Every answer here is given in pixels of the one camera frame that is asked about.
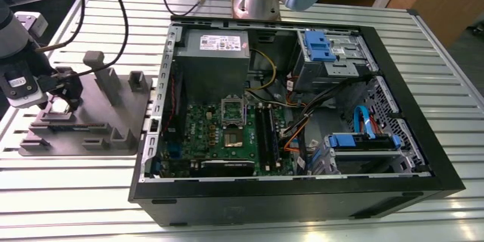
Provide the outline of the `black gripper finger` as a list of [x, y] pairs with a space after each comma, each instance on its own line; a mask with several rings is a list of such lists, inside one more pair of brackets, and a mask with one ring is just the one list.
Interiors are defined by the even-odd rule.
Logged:
[[66, 102], [69, 111], [74, 111], [81, 104], [82, 84], [79, 77], [77, 75], [57, 76], [57, 86], [55, 97]]
[[57, 95], [46, 93], [46, 101], [37, 104], [37, 107], [41, 111], [49, 111], [51, 108], [53, 101], [55, 100]]

